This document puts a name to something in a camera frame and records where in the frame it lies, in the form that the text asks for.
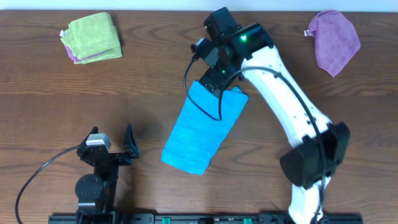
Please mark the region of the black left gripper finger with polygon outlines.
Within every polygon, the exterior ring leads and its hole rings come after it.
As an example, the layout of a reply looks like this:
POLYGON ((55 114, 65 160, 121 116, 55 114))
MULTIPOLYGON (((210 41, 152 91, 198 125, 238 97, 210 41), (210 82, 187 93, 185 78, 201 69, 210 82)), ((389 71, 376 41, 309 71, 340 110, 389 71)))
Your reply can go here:
POLYGON ((127 152, 137 152, 137 144, 136 144, 134 136, 133 136, 131 124, 128 124, 128 126, 127 126, 126 133, 125 133, 124 140, 123 140, 123 148, 127 152))
POLYGON ((84 140, 81 142, 81 145, 82 145, 82 146, 84 146, 84 145, 86 144, 86 140, 88 139, 88 137, 89 137, 91 134, 98 134, 98 127, 97 127, 97 126, 94 126, 94 127, 92 128, 92 130, 89 132, 89 134, 87 135, 87 137, 84 138, 84 140))

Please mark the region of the blue microfiber cloth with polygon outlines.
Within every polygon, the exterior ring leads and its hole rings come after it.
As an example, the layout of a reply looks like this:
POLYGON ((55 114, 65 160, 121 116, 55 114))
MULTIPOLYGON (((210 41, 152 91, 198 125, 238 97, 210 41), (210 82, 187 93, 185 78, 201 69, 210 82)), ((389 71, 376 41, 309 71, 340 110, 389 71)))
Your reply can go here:
POLYGON ((182 171, 202 175, 248 99, 247 94, 237 86, 226 90, 221 102, 221 121, 209 118, 186 99, 160 160, 182 171))

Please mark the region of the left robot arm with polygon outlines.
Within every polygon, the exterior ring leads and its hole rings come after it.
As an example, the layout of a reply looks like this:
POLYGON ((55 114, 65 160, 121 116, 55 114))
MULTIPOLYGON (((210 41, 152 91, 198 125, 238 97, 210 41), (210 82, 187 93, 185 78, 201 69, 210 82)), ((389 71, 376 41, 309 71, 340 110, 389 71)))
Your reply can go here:
POLYGON ((105 133, 94 127, 78 146, 81 161, 94 168, 92 174, 81 177, 75 185, 78 198, 77 223, 116 223, 114 211, 119 168, 130 166, 139 157, 139 150, 129 124, 123 140, 123 152, 110 153, 111 142, 105 133))

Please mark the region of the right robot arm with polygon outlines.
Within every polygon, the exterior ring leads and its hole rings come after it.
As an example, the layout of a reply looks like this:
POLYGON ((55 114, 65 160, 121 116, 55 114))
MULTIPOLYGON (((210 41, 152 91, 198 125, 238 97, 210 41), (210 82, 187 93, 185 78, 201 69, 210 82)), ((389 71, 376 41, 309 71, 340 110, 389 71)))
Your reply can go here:
POLYGON ((349 129, 333 123, 305 95, 285 67, 273 40, 258 23, 243 27, 225 7, 204 20, 208 38, 191 46, 208 70, 200 78, 221 98, 235 79, 248 80, 282 125, 291 150, 280 158, 292 183, 292 223, 330 223, 323 213, 326 187, 343 162, 349 129))

